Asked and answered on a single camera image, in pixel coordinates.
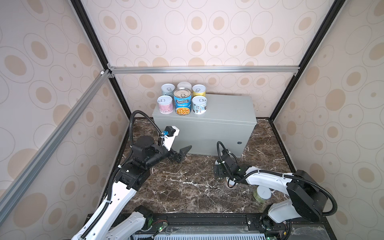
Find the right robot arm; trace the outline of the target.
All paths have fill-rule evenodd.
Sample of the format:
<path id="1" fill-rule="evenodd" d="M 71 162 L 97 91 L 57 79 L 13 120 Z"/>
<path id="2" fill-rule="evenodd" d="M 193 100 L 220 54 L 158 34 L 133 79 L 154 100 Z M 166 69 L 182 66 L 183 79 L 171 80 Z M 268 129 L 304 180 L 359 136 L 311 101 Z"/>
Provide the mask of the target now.
<path id="1" fill-rule="evenodd" d="M 287 200 L 265 209 L 261 217 L 264 223 L 279 224 L 296 218 L 318 222 L 321 217 L 336 213 L 338 206 L 335 198 L 307 172 L 278 173 L 252 166 L 241 167 L 236 159 L 228 151 L 219 153 L 214 165 L 215 177 L 227 180 L 228 187 L 241 184 L 258 186 L 288 196 Z"/>

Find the pink label white-lid can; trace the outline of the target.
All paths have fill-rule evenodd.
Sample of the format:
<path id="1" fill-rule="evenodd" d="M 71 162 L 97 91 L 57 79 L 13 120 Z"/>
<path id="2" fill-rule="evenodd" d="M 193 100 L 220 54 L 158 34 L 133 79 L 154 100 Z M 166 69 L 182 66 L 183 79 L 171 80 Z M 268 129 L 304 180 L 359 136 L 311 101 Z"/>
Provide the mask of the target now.
<path id="1" fill-rule="evenodd" d="M 161 114 L 170 114 L 173 112 L 173 99 L 171 96 L 163 95 L 158 97 L 158 107 Z"/>

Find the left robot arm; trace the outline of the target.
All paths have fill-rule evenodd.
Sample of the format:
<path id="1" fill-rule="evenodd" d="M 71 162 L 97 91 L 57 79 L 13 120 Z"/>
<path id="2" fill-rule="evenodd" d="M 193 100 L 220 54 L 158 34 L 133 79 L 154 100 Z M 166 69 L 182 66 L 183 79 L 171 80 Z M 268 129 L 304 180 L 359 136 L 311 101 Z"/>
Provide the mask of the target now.
<path id="1" fill-rule="evenodd" d="M 74 240 L 128 240 L 136 232 L 149 229 L 153 212 L 139 206 L 117 226 L 113 223 L 123 208 L 151 175 L 151 168 L 164 159 L 180 163 L 192 146 L 176 152 L 172 149 L 175 136 L 164 137 L 159 146 L 151 136 L 141 136 L 132 145 L 131 162 L 120 167 L 108 184 L 107 196 L 90 220 L 73 236 Z"/>

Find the teal label white-lid can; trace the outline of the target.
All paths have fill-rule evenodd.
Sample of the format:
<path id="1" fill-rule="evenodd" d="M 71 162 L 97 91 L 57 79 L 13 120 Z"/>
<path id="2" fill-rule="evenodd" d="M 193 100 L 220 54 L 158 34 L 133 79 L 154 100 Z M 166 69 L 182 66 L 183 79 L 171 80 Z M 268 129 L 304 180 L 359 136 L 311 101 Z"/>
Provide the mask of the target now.
<path id="1" fill-rule="evenodd" d="M 161 86 L 162 95 L 163 96 L 170 96 L 172 98 L 174 97 L 175 89 L 176 89 L 176 87 L 173 84 L 164 84 Z"/>

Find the yellow label white-lid can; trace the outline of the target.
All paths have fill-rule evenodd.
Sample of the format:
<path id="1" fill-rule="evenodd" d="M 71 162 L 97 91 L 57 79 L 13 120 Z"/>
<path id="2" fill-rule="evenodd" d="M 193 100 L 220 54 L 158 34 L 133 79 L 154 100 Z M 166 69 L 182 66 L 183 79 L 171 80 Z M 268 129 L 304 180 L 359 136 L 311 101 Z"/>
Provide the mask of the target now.
<path id="1" fill-rule="evenodd" d="M 192 91 L 193 91 L 193 98 L 196 97 L 196 96 L 203 96 L 205 97 L 206 96 L 206 87 L 204 85 L 194 85 L 192 87 Z"/>

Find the blue label white-lid can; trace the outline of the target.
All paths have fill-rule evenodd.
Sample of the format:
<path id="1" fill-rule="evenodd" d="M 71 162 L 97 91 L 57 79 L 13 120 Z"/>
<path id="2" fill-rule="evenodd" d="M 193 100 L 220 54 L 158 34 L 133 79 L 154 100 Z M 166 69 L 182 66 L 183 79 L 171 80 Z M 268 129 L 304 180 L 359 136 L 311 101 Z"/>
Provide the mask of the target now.
<path id="1" fill-rule="evenodd" d="M 207 111 L 207 98 L 195 96 L 192 99 L 192 112 L 197 115 L 205 114 Z"/>

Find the green orange label can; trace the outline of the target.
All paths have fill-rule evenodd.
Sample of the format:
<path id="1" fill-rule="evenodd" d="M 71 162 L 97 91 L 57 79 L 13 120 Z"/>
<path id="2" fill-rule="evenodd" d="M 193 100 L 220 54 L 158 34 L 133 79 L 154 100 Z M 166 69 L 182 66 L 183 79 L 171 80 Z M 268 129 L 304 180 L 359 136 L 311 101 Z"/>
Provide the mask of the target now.
<path id="1" fill-rule="evenodd" d="M 180 82 L 178 83 L 177 85 L 177 88 L 185 88 L 185 89 L 189 89 L 190 91 L 192 90 L 192 84 L 189 83 L 189 82 Z"/>

